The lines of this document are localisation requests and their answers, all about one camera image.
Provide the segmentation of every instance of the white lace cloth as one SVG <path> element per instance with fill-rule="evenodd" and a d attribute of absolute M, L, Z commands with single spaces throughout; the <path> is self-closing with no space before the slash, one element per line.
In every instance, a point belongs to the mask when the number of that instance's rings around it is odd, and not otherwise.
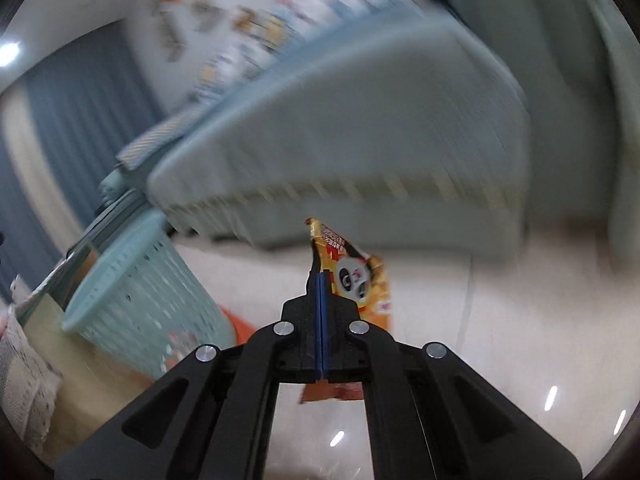
<path fill-rule="evenodd" d="M 62 377 L 31 348 L 12 314 L 0 338 L 0 407 L 15 432 L 37 455 L 49 433 Z"/>

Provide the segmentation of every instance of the panda face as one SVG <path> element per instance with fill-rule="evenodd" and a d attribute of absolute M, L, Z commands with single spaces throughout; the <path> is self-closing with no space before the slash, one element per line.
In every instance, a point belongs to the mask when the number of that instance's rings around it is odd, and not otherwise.
<path fill-rule="evenodd" d="M 345 298 L 362 303 L 369 293 L 370 274 L 363 261 L 345 256 L 335 266 L 336 283 Z"/>

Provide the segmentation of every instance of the laundry basket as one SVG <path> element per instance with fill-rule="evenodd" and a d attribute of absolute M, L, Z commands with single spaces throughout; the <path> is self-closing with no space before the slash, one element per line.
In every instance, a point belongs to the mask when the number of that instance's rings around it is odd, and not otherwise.
<path fill-rule="evenodd" d="M 98 259 L 63 317 L 65 332 L 158 378 L 202 343 L 228 348 L 235 331 L 187 268 L 151 210 Z"/>

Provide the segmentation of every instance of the ceiling light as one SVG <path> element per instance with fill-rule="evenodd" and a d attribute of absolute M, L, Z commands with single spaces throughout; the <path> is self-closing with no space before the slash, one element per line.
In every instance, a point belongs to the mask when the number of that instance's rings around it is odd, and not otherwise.
<path fill-rule="evenodd" d="M 338 445 L 338 442 L 342 440 L 344 437 L 344 431 L 338 431 L 335 436 L 332 438 L 331 442 L 329 442 L 329 446 L 335 447 Z"/>
<path fill-rule="evenodd" d="M 618 419 L 618 423 L 616 424 L 616 429 L 613 430 L 614 435 L 617 435 L 618 432 L 620 431 L 620 428 L 622 427 L 622 421 L 625 420 L 625 415 L 626 415 L 626 410 L 622 410 L 622 413 L 620 413 L 620 418 Z"/>
<path fill-rule="evenodd" d="M 556 400 L 556 393 L 558 393 L 558 387 L 552 386 L 549 390 L 548 396 L 546 396 L 545 402 L 545 411 L 548 412 L 551 407 L 554 405 L 554 400 Z"/>
<path fill-rule="evenodd" d="M 0 46 L 0 67 L 9 65 L 20 54 L 20 46 L 17 43 L 5 43 Z"/>

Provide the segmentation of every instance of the snack wrapper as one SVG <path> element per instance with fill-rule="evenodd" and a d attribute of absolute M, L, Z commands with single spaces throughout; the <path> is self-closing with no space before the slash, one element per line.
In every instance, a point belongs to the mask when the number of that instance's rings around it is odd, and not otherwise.
<path fill-rule="evenodd" d="M 311 230 L 319 272 L 330 272 L 332 293 L 355 301 L 360 319 L 390 330 L 391 302 L 382 258 L 357 249 L 315 218 L 306 222 Z M 329 384 L 319 381 L 305 387 L 300 401 L 363 398 L 360 383 Z"/>

